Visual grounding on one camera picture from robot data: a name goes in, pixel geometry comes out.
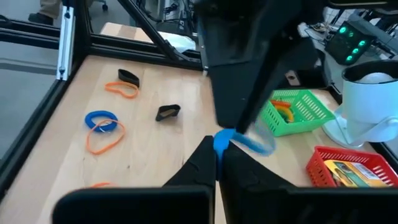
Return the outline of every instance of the orange object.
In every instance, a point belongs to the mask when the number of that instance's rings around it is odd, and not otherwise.
[[[118,90],[116,88],[112,88],[112,86],[118,86],[118,85],[124,85],[124,86],[131,87],[131,88],[134,89],[134,93],[131,94],[131,95],[128,95],[128,94],[126,94],[125,92],[123,92],[121,90]],[[128,82],[110,82],[110,83],[107,83],[107,84],[105,84],[105,90],[106,91],[111,91],[111,92],[114,92],[114,93],[119,93],[120,95],[122,95],[123,97],[128,98],[128,99],[135,98],[138,95],[138,93],[139,93],[138,87],[136,85],[128,83]]]
[[[111,144],[108,144],[107,146],[103,147],[102,149],[100,149],[100,150],[98,150],[98,151],[92,150],[91,147],[90,147],[90,134],[91,134],[92,132],[94,132],[94,129],[95,129],[95,128],[97,128],[97,127],[100,126],[101,124],[103,124],[103,123],[105,123],[105,122],[108,122],[108,121],[113,121],[113,122],[116,122],[118,125],[120,125],[120,126],[122,127],[122,129],[123,129],[122,135],[120,135],[120,137],[119,137],[115,142],[112,142]],[[110,150],[113,146],[117,145],[117,143],[119,143],[119,141],[122,140],[122,138],[124,137],[124,134],[125,134],[125,133],[126,133],[126,128],[124,127],[124,125],[123,125],[122,123],[120,123],[120,121],[116,121],[116,120],[113,120],[113,119],[106,119],[106,120],[103,120],[103,121],[99,122],[98,124],[96,124],[96,125],[94,126],[94,128],[92,128],[92,129],[88,132],[87,137],[86,137],[86,149],[87,149],[87,151],[91,152],[91,153],[94,154],[94,155],[100,155],[100,154],[102,154],[102,153],[104,153],[104,152]]]
[[[284,102],[284,101],[279,101],[279,100],[271,100],[271,103],[274,106],[284,106],[286,108],[290,108],[292,105],[288,102]]]
[[[274,107],[278,112],[283,112],[287,116],[288,122],[294,122],[293,112],[289,108],[279,105],[274,105]]]
[[[97,187],[105,187],[108,185],[114,185],[114,184],[112,184],[110,182],[100,182],[100,183],[93,184],[91,187],[97,188]]]

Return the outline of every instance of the shoe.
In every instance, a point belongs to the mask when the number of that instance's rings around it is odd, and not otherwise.
[[[35,22],[38,24],[44,24],[44,25],[53,25],[54,20],[46,15],[40,14],[40,13],[30,13],[29,18],[27,19],[29,22]]]

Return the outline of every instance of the black metal frame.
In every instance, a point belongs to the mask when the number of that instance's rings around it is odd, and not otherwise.
[[[75,40],[79,40],[75,42],[74,46],[72,72],[68,81],[56,80],[54,82],[21,133],[13,142],[10,150],[8,150],[1,160],[0,200],[23,166],[87,55],[135,60],[190,70],[202,70],[201,54],[199,52],[188,50],[183,54],[179,54],[153,29],[131,0],[118,1],[130,15],[139,21],[143,31],[156,44],[93,34],[85,1],[64,0],[64,6],[74,7],[76,16]],[[1,41],[48,49],[58,49],[59,36],[60,29],[58,28],[15,20],[12,20],[9,26],[0,28]],[[341,103],[341,95],[334,88],[329,88],[328,90],[334,99],[338,103]],[[398,171],[398,159],[384,143],[374,143],[372,146],[387,159],[395,171]]]

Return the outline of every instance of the blue ring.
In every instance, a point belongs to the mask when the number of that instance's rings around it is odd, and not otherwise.
[[[96,124],[93,122],[93,118],[97,118],[97,117],[105,117],[105,118],[109,118],[109,119],[112,119],[115,121],[118,120],[118,118],[109,111],[93,111],[93,112],[88,113],[85,117],[85,123],[87,124],[87,126],[90,129],[93,129],[96,126]],[[94,129],[94,131],[98,132],[98,133],[113,131],[117,126],[118,126],[118,124],[116,122],[112,121],[110,124],[96,127]]]
[[[244,144],[250,150],[262,156],[268,156],[273,153],[273,151],[265,150],[260,143],[253,141],[241,133],[236,132],[235,129],[223,129],[216,133],[213,140],[213,149],[216,152],[217,166],[219,167],[218,173],[216,174],[217,180],[220,180],[221,178],[221,167],[223,163],[224,151],[228,148],[230,140],[235,140],[241,144]]]

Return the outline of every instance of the person's leg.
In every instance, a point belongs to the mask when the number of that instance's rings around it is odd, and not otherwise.
[[[39,14],[56,19],[60,14],[60,5],[61,0],[40,0]]]
[[[94,0],[86,0],[87,6],[90,7]],[[40,0],[40,10],[38,13],[29,15],[28,20],[45,25],[53,25],[54,19],[60,14],[61,0]]]

